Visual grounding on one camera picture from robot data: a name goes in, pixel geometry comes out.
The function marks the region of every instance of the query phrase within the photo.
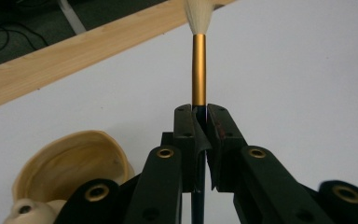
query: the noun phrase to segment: white brush tip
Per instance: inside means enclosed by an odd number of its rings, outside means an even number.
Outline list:
[[[206,34],[213,7],[213,0],[185,0],[187,20],[193,35]]]

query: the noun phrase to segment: tan bowl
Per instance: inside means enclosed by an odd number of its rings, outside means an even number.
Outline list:
[[[108,134],[72,133],[43,147],[27,161],[14,182],[13,200],[68,200],[78,187],[92,179],[122,184],[133,176],[124,151]]]

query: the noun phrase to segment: wooden plank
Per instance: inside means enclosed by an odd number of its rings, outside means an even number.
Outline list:
[[[163,2],[0,64],[0,105],[186,23],[182,2]]]

